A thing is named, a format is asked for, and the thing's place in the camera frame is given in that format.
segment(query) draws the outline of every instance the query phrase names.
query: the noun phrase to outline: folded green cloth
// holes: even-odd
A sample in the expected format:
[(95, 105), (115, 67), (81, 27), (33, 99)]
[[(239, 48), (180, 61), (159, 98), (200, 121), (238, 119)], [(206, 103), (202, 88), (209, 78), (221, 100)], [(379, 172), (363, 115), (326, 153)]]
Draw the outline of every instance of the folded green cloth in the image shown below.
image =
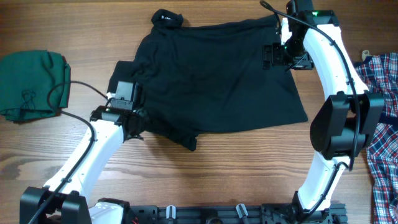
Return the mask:
[[(58, 53), (32, 50), (7, 55), (0, 61), (0, 114), (9, 121), (54, 116), (47, 94), (56, 84), (69, 81), (69, 64)], [(70, 84), (58, 87), (51, 104), (67, 107), (69, 90)]]

